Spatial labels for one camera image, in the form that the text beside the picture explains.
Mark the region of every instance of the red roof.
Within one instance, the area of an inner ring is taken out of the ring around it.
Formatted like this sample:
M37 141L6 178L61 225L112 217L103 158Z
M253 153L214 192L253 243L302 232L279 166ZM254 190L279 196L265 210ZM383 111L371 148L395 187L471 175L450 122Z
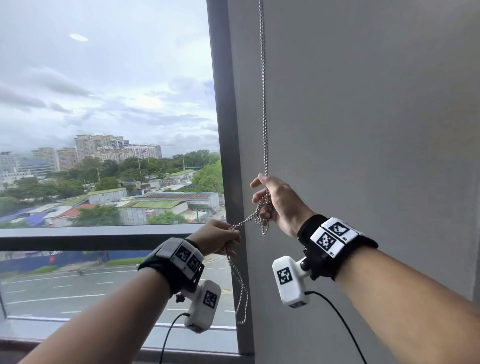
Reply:
M78 216L80 215L80 210L82 208L94 208L96 206L96 204L83 204L83 205L79 205L77 207L72 207L70 210L67 210L65 212L62 212L60 215L58 215L57 217L55 218L64 218L65 216Z

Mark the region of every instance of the window sill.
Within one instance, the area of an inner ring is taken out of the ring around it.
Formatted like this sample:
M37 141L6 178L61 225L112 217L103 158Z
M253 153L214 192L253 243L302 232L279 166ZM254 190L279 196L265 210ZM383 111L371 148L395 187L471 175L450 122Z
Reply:
M0 323L0 350L29 352L58 329L65 320L7 318ZM137 356L138 361L158 362L168 325L156 324ZM175 325L167 340L167 363L253 363L252 356L238 355L235 328L212 327L202 333Z

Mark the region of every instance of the chain loop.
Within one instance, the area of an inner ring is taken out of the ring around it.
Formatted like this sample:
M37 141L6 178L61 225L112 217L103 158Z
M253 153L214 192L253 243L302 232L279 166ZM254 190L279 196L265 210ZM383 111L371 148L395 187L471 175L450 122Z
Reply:
M264 139L264 174L268 176L268 129L267 129L267 108L266 108L266 98L265 98L265 33L264 33L264 2L263 0L258 1L259 6L259 21L260 21L260 55L262 59L262 121L263 121L263 139ZM260 217L260 211L262 207L266 206L268 211L273 211L274 207L272 204L272 197L270 192L266 190L265 195L257 204L257 207L251 215L249 215L245 220L239 222L238 224L232 225L231 229L236 230L240 226L245 225L247 222L253 220L257 225L260 225L262 228L262 235L266 235L269 227L269 219L264 219ZM224 248L225 255L227 256L228 263L230 264L230 271L232 277L240 285L240 298L237 308L235 309L235 317L237 318L237 324L242 325L247 320L247 307L248 307L248 290L243 283L243 278L239 269L233 264L231 257L228 255L226 248ZM245 297L245 304L242 305L242 299ZM238 319L240 307L243 306L243 319Z

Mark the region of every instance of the wire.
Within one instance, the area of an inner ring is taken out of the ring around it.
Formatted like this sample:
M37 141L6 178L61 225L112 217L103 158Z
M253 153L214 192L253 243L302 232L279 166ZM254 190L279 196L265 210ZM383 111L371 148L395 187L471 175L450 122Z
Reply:
M187 316L189 317L190 314L184 312L183 314L180 314L178 315L175 320L173 320L172 324L170 325L170 328L168 329L167 331L167 336L165 336L165 341L163 342L163 347L162 347L162 353L160 354L160 361L158 362L158 364L162 364L162 361L163 361L163 352L165 351L165 345L167 344L167 339L168 339L168 335L170 334L170 330L172 330L172 327L173 325L175 324L175 321L177 321L180 317L182 316Z
M352 340L353 340L353 343L355 344L355 346L357 347L357 350L359 351L359 354L363 360L363 362L365 364L368 364L367 361L365 360L365 357L363 356L361 350L360 350L360 346L357 344L357 341L355 340L355 337L353 336L352 332L350 331L350 328L348 327L347 323L345 322L345 320L343 319L342 315L339 313L339 311L336 309L335 306L333 306L333 303L330 302L330 300L328 298L326 298L324 295L322 295L321 293L318 293L316 291L306 291L305 294L316 294L317 296L320 296L322 297L325 301L327 301L329 303L330 306L332 306L332 308L335 310L336 314L338 315L338 317L340 318L340 320L342 320L343 324L345 325L345 327L347 328L348 330L348 333L350 334Z

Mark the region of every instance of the fence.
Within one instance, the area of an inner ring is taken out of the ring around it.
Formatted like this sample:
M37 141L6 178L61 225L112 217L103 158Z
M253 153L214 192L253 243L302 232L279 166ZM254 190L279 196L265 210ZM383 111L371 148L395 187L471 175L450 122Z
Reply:
M33 256L20 259L7 259L0 261L0 274L9 272L26 273L45 266L64 267L69 264L101 260L139 258L147 256L149 250L115 250L98 252L61 252L55 255Z

